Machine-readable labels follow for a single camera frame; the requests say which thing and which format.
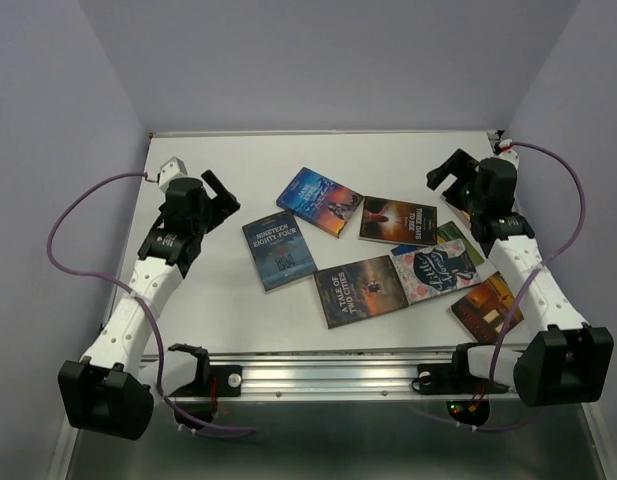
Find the Three Days to See book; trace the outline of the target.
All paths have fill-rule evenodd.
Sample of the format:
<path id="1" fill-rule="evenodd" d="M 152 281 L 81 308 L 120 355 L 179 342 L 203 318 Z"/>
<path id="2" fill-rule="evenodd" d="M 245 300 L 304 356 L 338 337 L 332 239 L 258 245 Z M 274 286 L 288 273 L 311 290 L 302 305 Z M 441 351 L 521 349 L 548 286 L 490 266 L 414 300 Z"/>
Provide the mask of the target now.
<path id="1" fill-rule="evenodd" d="M 432 246 L 437 243 L 437 208 L 368 196 L 363 202 L 362 240 Z"/>

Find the Nineteen Eighty-Four blue book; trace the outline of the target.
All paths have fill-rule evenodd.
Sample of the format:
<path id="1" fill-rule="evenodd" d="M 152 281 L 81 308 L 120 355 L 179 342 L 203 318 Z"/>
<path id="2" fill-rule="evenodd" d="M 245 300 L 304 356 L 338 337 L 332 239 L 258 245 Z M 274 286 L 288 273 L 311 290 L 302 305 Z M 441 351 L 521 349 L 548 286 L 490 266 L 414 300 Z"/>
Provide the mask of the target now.
<path id="1" fill-rule="evenodd" d="M 293 214 L 287 210 L 242 227 L 264 291 L 312 275 L 317 265 Z"/>

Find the Jane Eyre blue book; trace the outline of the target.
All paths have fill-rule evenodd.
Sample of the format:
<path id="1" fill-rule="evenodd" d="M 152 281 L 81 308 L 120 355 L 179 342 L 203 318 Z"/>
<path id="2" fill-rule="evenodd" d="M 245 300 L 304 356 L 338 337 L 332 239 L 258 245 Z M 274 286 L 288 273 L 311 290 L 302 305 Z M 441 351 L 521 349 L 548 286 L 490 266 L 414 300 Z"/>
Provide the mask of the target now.
<path id="1" fill-rule="evenodd" d="M 303 167 L 276 205 L 338 238 L 363 199 L 360 193 Z"/>

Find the Little Women floral book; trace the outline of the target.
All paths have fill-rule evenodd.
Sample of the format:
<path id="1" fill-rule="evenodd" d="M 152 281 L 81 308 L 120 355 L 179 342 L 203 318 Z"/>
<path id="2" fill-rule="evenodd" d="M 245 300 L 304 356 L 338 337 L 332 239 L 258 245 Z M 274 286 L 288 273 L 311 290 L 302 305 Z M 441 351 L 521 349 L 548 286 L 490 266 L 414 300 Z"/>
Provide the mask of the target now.
<path id="1" fill-rule="evenodd" d="M 462 239 L 398 254 L 392 262 L 409 305 L 482 282 Z"/>

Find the A Tale of Two Cities book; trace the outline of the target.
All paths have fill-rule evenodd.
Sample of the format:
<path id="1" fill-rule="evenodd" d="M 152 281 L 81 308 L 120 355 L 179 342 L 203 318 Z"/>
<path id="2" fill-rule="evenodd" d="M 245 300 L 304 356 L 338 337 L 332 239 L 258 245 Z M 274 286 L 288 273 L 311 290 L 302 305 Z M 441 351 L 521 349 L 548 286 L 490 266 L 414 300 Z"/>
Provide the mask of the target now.
<path id="1" fill-rule="evenodd" d="M 389 255 L 313 273 L 329 330 L 409 306 Z"/>

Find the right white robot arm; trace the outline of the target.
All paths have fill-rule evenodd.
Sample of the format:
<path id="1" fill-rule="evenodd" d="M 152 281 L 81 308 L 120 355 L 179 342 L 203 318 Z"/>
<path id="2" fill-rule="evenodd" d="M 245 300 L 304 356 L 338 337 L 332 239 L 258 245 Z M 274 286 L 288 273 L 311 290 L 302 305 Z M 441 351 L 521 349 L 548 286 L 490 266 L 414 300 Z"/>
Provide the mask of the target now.
<path id="1" fill-rule="evenodd" d="M 528 407 L 593 403 L 600 399 L 614 340 L 593 327 L 567 300 L 549 270 L 556 253 L 542 257 L 529 222 L 515 212 L 518 143 L 505 141 L 494 156 L 476 160 L 456 150 L 427 174 L 437 189 L 454 182 L 443 198 L 470 217 L 470 230 L 487 259 L 507 283 L 531 335 L 521 351 L 494 344 L 457 346 L 446 364 L 420 365 L 412 386 L 423 395 L 460 395 L 513 390 Z"/>

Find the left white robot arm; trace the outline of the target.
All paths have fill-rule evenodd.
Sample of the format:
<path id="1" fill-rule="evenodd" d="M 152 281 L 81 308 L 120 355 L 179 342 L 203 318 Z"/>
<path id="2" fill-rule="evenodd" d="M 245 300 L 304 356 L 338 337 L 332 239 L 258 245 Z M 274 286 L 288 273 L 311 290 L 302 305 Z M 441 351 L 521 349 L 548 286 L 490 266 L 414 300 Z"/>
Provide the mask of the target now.
<path id="1" fill-rule="evenodd" d="M 204 237 L 240 208 L 211 170 L 195 178 L 172 159 L 152 180 L 164 202 L 130 280 L 99 276 L 123 290 L 122 298 L 94 343 L 58 373 L 72 427 L 130 440 L 146 431 L 158 402 L 175 405 L 169 393 L 218 391 L 207 350 L 165 347 L 157 321 L 199 256 Z"/>

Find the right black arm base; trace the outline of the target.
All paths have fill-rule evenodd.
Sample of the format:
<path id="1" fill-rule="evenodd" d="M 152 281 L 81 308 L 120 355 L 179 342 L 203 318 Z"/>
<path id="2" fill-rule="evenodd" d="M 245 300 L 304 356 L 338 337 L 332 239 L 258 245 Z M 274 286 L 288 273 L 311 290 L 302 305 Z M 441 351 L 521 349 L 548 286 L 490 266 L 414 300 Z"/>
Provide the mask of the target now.
<path id="1" fill-rule="evenodd" d="M 422 395 L 452 396 L 446 402 L 451 419 L 470 427 L 482 427 L 488 420 L 488 394 L 508 392 L 507 387 L 469 372 L 468 350 L 476 346 L 477 343 L 460 344 L 449 361 L 419 364 L 411 381 L 411 389 Z"/>

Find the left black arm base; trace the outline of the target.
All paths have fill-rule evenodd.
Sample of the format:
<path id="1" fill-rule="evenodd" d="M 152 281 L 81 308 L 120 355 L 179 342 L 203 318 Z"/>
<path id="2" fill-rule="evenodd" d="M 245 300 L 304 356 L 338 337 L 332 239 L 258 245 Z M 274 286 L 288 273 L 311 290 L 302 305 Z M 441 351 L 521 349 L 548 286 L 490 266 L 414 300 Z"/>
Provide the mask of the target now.
<path id="1" fill-rule="evenodd" d="M 213 363 L 201 346 L 175 343 L 165 354 L 162 387 L 180 411 L 175 420 L 185 428 L 202 431 L 219 410 L 220 399 L 241 396 L 243 368 L 237 364 Z"/>

